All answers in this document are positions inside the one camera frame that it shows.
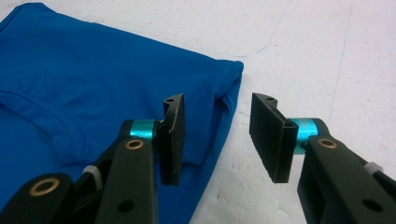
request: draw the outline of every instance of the folded fabric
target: folded fabric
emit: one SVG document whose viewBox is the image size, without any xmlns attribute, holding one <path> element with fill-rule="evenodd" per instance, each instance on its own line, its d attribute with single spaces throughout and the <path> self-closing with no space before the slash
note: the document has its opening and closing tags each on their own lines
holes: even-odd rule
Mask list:
<svg viewBox="0 0 396 224">
<path fill-rule="evenodd" d="M 0 23 L 0 208 L 26 181 L 62 172 L 76 180 L 126 119 L 162 119 L 162 101 L 185 94 L 180 183 L 162 186 L 160 223 L 187 223 L 233 118 L 243 64 L 214 60 L 139 35 L 16 7 Z"/>
</svg>

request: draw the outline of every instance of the metallic blue band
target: metallic blue band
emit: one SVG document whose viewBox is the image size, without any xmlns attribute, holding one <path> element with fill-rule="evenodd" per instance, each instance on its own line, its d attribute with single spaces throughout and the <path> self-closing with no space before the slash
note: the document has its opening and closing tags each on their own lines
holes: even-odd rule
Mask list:
<svg viewBox="0 0 396 224">
<path fill-rule="evenodd" d="M 136 119 L 132 123 L 130 136 L 138 136 L 152 141 L 155 119 Z"/>
<path fill-rule="evenodd" d="M 295 155 L 304 155 L 305 150 L 302 148 L 302 144 L 308 141 L 308 138 L 312 135 L 318 135 L 318 128 L 312 119 L 291 119 L 298 126 L 297 143 L 294 149 Z"/>
</svg>

